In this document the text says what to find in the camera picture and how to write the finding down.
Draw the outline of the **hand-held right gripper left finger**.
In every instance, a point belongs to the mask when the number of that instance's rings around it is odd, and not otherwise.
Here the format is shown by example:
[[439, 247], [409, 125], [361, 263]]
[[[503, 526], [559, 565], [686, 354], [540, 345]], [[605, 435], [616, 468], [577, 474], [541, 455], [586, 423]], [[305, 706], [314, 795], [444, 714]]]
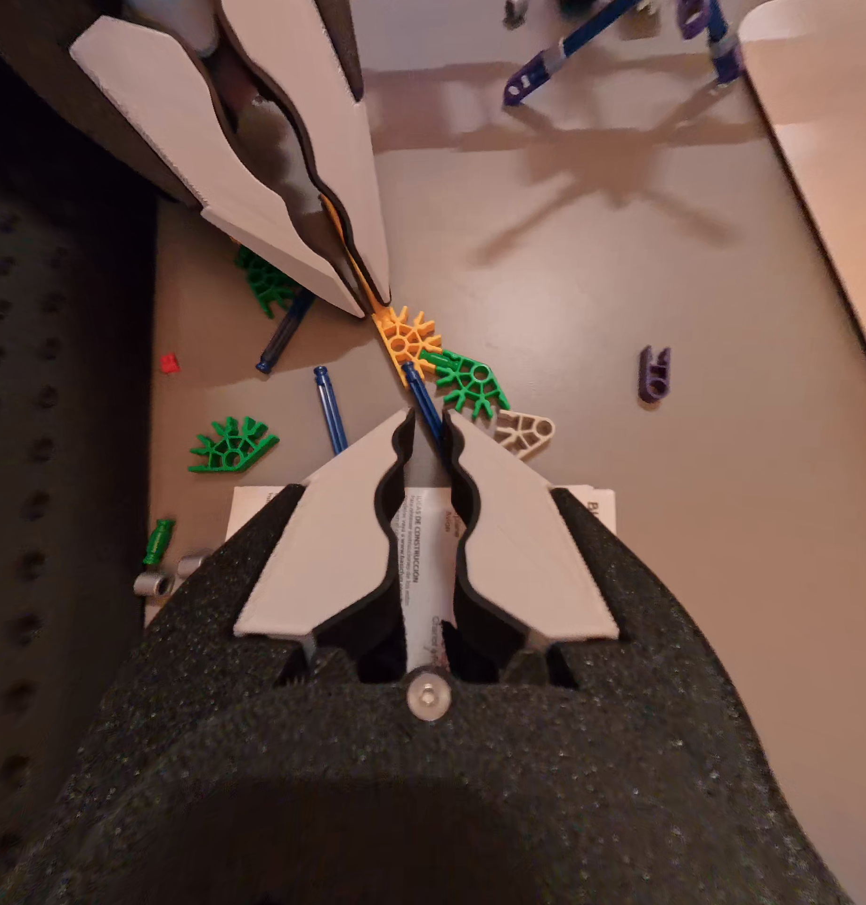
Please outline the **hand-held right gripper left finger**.
[[397, 411], [294, 486], [298, 501], [235, 635], [382, 641], [401, 625], [392, 520], [414, 434], [414, 411]]

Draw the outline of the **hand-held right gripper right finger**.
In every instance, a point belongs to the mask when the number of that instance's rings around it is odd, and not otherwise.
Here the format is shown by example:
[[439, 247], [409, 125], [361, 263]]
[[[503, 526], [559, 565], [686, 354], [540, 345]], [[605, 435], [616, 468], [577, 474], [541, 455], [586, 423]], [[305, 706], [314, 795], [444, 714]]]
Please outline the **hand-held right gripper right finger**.
[[454, 614], [468, 642], [617, 640], [553, 487], [463, 416], [443, 416], [458, 546]]

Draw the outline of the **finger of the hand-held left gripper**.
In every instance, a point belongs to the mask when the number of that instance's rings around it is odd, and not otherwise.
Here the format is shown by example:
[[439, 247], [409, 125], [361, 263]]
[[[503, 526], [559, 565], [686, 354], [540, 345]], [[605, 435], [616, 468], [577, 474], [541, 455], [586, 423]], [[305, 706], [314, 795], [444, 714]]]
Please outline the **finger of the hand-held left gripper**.
[[222, 1], [217, 9], [237, 52], [292, 122], [351, 257], [388, 305], [389, 249], [348, 3]]
[[100, 16], [69, 52], [190, 189], [206, 221], [320, 299], [365, 316], [334, 267], [298, 235], [284, 199], [236, 153], [208, 78], [176, 37]]

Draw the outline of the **white instruction booklet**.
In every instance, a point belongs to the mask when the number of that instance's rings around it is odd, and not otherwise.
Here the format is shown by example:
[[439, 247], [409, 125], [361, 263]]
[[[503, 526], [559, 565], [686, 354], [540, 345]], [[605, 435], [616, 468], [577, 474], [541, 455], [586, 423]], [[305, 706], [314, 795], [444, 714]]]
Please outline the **white instruction booklet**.
[[[613, 490], [595, 489], [583, 484], [565, 489], [611, 532], [617, 532], [616, 493]], [[227, 539], [281, 490], [280, 486], [236, 487]], [[464, 532], [464, 524], [451, 506], [450, 491], [445, 488], [407, 488], [405, 502], [392, 520], [392, 527], [398, 541], [407, 667], [409, 670], [420, 666], [448, 669], [441, 624], [444, 621], [454, 622], [455, 557]], [[172, 593], [183, 583], [176, 577], [176, 567], [155, 568], [175, 576]], [[145, 625], [168, 598], [147, 597]]]

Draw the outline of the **pale grey small connector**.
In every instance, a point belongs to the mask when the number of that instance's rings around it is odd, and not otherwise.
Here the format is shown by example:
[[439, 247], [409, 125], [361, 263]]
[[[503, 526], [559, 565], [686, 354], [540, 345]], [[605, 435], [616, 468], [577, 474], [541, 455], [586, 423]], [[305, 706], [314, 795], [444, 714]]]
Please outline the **pale grey small connector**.
[[525, 461], [546, 446], [555, 435], [552, 419], [514, 410], [497, 414], [494, 439], [507, 452]]

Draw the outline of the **orange rod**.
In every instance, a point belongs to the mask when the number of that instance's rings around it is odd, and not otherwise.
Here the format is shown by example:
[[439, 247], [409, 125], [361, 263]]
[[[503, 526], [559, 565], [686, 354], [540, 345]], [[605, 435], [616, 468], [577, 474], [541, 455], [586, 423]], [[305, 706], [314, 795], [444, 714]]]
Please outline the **orange rod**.
[[323, 193], [320, 193], [319, 198], [323, 204], [324, 209], [326, 210], [326, 214], [329, 215], [329, 217], [331, 218], [331, 220], [334, 224], [336, 231], [340, 235], [347, 258], [349, 260], [349, 264], [351, 266], [351, 270], [352, 270], [354, 276], [357, 278], [359, 286], [361, 287], [364, 296], [366, 297], [366, 299], [368, 300], [368, 303], [371, 306], [372, 316], [375, 318], [377, 316], [382, 316], [387, 311], [387, 308], [382, 305], [380, 299], [378, 298], [378, 296], [376, 294], [375, 289], [371, 287], [371, 284], [366, 279], [366, 277], [363, 273], [363, 270], [360, 268], [359, 262], [357, 262], [354, 255], [351, 253], [348, 243], [346, 242], [342, 221], [337, 213], [337, 210], [335, 209], [334, 204]]

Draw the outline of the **orange fan connector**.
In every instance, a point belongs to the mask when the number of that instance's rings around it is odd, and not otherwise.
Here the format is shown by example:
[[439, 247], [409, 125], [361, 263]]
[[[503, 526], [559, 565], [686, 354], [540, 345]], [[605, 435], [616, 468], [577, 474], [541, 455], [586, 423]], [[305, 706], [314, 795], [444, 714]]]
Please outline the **orange fan connector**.
[[436, 365], [422, 356], [424, 352], [433, 355], [442, 352], [441, 336], [436, 332], [433, 320], [426, 319], [422, 311], [411, 319], [408, 307], [403, 307], [399, 313], [390, 307], [374, 312], [372, 321], [404, 386], [407, 385], [402, 367], [405, 362], [413, 364], [424, 379], [433, 378]]

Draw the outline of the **short green rod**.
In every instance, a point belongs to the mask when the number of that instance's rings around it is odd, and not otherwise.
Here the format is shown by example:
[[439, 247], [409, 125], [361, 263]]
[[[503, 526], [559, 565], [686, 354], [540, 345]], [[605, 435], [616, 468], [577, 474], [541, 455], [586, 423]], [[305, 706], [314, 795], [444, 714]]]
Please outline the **short green rod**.
[[155, 527], [151, 532], [145, 549], [145, 556], [142, 560], [145, 567], [157, 567], [165, 556], [172, 535], [174, 532], [176, 520], [174, 518], [159, 518]]

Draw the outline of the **purple clip connector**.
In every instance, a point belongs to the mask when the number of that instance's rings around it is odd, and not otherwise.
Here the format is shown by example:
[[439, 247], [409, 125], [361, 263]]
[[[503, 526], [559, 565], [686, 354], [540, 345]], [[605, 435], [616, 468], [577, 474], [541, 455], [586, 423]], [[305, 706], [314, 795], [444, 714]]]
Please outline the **purple clip connector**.
[[671, 386], [672, 348], [666, 346], [655, 351], [644, 346], [638, 361], [638, 397], [645, 404], [660, 403], [667, 397]]

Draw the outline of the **colourful construction toy model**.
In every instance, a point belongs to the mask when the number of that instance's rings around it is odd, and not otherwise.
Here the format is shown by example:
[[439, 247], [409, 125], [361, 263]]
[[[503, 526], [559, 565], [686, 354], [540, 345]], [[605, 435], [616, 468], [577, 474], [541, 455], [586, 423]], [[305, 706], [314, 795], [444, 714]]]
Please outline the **colourful construction toy model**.
[[[507, 81], [503, 105], [516, 107], [540, 89], [559, 72], [576, 52], [596, 39], [621, 17], [632, 10], [651, 12], [655, 2], [612, 1], [596, 12], [562, 39], [538, 52]], [[709, 57], [720, 85], [739, 79], [744, 72], [741, 44], [730, 27], [721, 4], [717, 1], [676, 1], [676, 23], [685, 40], [704, 34]]]

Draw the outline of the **white metal stand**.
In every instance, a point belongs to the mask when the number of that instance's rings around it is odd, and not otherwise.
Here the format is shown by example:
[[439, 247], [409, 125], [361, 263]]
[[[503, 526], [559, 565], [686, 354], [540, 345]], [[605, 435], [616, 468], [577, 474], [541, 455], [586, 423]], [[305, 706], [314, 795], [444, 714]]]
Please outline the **white metal stand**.
[[747, 74], [866, 343], [866, 1], [774, 1]]

